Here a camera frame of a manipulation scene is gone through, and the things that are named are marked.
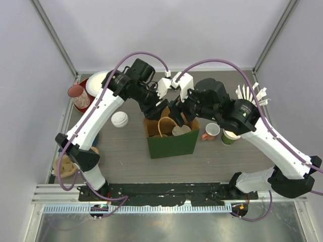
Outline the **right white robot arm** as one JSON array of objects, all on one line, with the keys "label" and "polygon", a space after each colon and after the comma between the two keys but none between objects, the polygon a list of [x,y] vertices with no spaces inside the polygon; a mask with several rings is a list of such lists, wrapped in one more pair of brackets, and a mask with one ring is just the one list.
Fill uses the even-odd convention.
[{"label": "right white robot arm", "polygon": [[228,193],[233,199],[257,191],[274,191],[286,198],[297,198],[312,192],[314,178],[322,160],[299,152],[289,142],[282,144],[258,108],[245,99],[231,99],[222,82],[206,78],[193,83],[193,78],[172,79],[171,87],[180,89],[180,96],[169,103],[170,117],[184,124],[196,117],[213,120],[224,130],[241,137],[262,151],[275,165],[253,173],[237,172],[229,182]]}]

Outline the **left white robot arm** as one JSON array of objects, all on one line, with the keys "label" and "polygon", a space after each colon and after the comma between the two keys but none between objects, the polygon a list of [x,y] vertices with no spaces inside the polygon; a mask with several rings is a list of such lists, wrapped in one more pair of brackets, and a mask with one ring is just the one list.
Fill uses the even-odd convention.
[{"label": "left white robot arm", "polygon": [[88,107],[81,119],[67,134],[57,134],[55,141],[61,147],[88,183],[90,195],[96,201],[107,197],[108,183],[98,166],[99,155],[91,150],[94,138],[111,115],[128,99],[139,104],[140,110],[147,119],[158,120],[168,101],[157,84],[156,89],[149,89],[148,79],[155,69],[141,59],[125,72],[114,68],[108,72],[101,83],[95,100]]}]

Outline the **green paper bag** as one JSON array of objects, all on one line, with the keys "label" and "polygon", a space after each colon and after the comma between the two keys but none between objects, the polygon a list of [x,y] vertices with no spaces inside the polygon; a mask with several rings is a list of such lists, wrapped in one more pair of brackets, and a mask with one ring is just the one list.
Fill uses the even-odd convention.
[{"label": "green paper bag", "polygon": [[185,134],[173,135],[175,124],[174,119],[169,117],[170,110],[165,108],[159,120],[143,120],[143,127],[148,143],[150,158],[166,158],[193,154],[197,142],[200,125],[197,119],[189,122],[184,119],[184,125],[191,131]]}]

